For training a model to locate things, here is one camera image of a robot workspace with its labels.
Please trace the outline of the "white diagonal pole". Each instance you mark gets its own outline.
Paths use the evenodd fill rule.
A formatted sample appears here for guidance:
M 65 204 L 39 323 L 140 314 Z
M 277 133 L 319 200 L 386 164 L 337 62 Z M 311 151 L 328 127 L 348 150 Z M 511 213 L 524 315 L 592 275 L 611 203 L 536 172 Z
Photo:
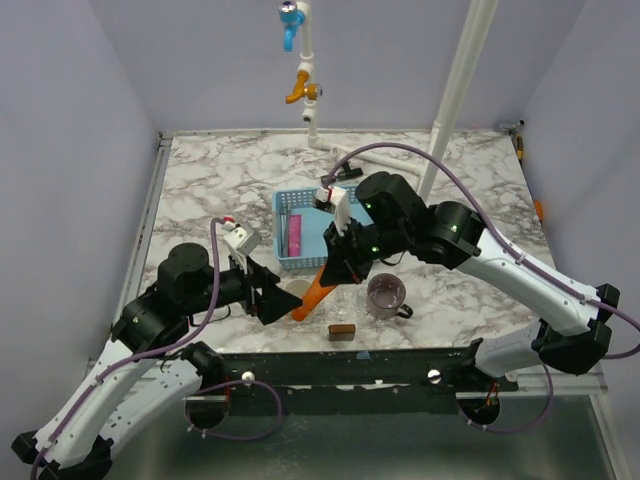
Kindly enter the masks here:
M 431 128 L 428 153 L 439 160 L 444 159 L 498 4 L 498 0 L 473 0 L 470 3 L 436 119 Z

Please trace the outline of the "blue tap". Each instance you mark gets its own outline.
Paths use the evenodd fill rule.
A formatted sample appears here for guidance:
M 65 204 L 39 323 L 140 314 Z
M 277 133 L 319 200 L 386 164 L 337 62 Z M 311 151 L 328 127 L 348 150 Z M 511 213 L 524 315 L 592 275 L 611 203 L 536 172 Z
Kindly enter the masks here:
M 283 26 L 283 49 L 293 50 L 294 39 L 306 20 L 306 14 L 295 1 L 283 1 L 278 7 L 279 19 Z

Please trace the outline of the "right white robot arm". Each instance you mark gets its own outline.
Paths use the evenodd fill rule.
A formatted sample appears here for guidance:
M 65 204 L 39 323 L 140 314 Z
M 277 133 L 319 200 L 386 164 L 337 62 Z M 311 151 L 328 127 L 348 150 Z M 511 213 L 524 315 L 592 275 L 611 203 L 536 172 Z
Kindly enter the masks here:
M 321 286 L 359 284 L 375 261 L 407 252 L 487 282 L 538 315 L 520 330 L 472 342 L 459 370 L 467 389 L 483 391 L 496 378 L 534 365 L 582 375 L 607 354 L 606 322 L 619 300 L 613 286 L 585 285 L 549 267 L 509 241 L 479 208 L 456 201 L 426 205 L 400 175 L 375 173 L 356 187 L 355 197 L 371 224 L 352 217 L 345 190 L 315 193 L 315 207 L 333 216 L 323 234 Z

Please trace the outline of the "orange toothpaste tube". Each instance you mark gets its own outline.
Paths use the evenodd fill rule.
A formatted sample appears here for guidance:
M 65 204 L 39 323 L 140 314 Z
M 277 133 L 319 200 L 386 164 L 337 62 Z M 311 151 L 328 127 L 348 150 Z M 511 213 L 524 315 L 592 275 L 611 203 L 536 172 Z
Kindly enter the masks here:
M 322 286 L 321 278 L 325 267 L 316 274 L 313 282 L 302 297 L 302 305 L 291 312 L 292 318 L 301 322 L 335 289 L 335 286 Z

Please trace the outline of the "light blue plastic basket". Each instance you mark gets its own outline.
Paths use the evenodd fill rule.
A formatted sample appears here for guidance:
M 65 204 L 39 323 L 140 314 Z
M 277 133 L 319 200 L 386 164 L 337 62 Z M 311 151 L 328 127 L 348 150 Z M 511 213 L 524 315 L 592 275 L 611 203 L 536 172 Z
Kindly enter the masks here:
M 327 257 L 323 233 L 332 217 L 313 206 L 316 187 L 276 191 L 272 195 L 273 251 L 284 270 L 301 270 L 321 267 Z M 292 214 L 302 216 L 301 254 L 283 257 L 280 254 L 280 213 L 283 206 L 291 207 Z

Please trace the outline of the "orange brass tap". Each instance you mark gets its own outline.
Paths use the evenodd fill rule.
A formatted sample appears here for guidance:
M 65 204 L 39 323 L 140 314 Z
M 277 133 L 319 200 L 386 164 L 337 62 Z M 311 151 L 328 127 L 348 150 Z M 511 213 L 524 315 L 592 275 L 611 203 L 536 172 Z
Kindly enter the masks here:
M 285 97 L 287 105 L 296 103 L 301 99 L 316 101 L 323 95 L 323 88 L 310 80 L 310 74 L 305 70 L 299 70 L 292 92 Z

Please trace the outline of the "grey toothbrush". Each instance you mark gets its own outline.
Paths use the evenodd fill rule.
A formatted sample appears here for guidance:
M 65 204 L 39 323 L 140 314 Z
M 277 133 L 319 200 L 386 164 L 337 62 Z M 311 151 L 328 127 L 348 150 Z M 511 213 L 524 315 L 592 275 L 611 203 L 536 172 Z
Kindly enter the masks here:
M 282 211 L 280 213 L 280 254 L 283 257 L 287 253 L 287 246 L 288 246 L 287 225 L 288 225 L 288 208 L 285 205 L 282 207 Z
M 284 214 L 284 233 L 283 233 L 283 255 L 285 257 L 289 256 L 289 235 L 290 235 L 290 217 L 291 217 L 291 207 L 287 206 L 285 208 Z

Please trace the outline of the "pink toothbrush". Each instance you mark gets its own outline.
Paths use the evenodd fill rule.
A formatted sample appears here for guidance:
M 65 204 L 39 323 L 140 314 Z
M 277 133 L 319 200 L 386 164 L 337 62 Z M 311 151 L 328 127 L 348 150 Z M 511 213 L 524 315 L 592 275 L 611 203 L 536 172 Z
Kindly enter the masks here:
M 301 254 L 301 230 L 302 216 L 292 214 L 290 217 L 289 257 L 298 257 Z

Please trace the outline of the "purple plastic cup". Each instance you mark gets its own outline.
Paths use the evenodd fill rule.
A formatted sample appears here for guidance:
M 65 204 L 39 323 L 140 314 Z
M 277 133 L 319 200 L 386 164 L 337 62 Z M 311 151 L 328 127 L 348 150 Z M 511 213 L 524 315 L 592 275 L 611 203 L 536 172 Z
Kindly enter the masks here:
M 406 287 L 395 275 L 380 273 L 368 283 L 366 301 L 368 312 L 377 319 L 387 320 L 398 316 L 409 319 L 413 309 L 405 303 Z

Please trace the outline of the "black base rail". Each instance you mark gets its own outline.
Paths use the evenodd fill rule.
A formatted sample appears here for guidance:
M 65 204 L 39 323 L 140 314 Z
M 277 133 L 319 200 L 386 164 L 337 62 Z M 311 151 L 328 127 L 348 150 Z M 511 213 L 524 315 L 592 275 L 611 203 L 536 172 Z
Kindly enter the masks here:
M 473 370 L 464 348 L 225 354 L 214 364 L 198 384 L 229 386 L 177 396 L 196 424 L 224 413 L 267 416 L 278 407 L 297 415 L 454 414 L 460 397 L 518 389 Z

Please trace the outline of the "yellow ceramic mug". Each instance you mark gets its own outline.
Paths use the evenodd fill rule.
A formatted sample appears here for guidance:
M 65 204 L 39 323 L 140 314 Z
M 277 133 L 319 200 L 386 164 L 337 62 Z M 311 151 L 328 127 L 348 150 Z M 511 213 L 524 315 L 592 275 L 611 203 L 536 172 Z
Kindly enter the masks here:
M 302 299 L 309 290 L 311 283 L 304 279 L 294 279 L 288 282 L 284 290 L 295 297 Z

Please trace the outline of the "white vertical pipe with fittings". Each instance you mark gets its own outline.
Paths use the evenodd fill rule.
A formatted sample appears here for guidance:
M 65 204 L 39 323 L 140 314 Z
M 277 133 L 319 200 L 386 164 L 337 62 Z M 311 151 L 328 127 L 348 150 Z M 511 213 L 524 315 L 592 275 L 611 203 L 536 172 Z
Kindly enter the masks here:
M 298 29 L 298 37 L 300 40 L 300 64 L 299 69 L 307 72 L 309 75 L 305 83 L 305 89 L 311 86 L 316 88 L 317 96 L 320 96 L 320 87 L 316 80 L 315 58 L 312 47 L 311 23 L 312 10 L 310 1 L 298 1 L 298 10 L 304 15 L 304 21 Z M 307 142 L 310 147 L 315 147 L 318 141 L 317 129 L 317 100 L 304 98 L 304 108 L 302 110 L 302 119 L 307 127 Z

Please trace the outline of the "clear tray with brown ends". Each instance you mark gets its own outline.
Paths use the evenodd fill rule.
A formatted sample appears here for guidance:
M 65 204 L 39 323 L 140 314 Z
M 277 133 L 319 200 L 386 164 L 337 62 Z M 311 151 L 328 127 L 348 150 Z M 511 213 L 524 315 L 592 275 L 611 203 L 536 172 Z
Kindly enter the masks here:
M 329 296 L 327 338 L 329 342 L 355 340 L 361 314 L 360 296 L 346 287 L 337 287 Z

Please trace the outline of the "black tee valve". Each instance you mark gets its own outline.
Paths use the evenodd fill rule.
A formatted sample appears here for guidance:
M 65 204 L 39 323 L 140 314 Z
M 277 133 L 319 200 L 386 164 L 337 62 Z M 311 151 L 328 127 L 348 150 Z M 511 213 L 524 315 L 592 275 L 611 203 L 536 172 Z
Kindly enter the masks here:
M 363 175 L 364 172 L 361 168 L 341 169 L 333 177 L 329 177 L 328 175 L 322 176 L 321 182 L 332 184 L 336 181 L 353 180 L 362 177 Z

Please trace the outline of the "orange clip on wall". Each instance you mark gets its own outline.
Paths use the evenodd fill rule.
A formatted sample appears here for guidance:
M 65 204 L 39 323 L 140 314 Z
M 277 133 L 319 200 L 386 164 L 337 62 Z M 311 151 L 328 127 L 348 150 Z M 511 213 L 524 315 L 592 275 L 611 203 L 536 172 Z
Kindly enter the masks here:
M 538 200 L 535 200 L 534 201 L 534 207 L 535 207 L 535 211 L 536 211 L 536 214 L 538 216 L 539 221 L 543 222 L 544 221 L 544 209 L 543 209 L 542 203 L 540 201 L 538 201 Z

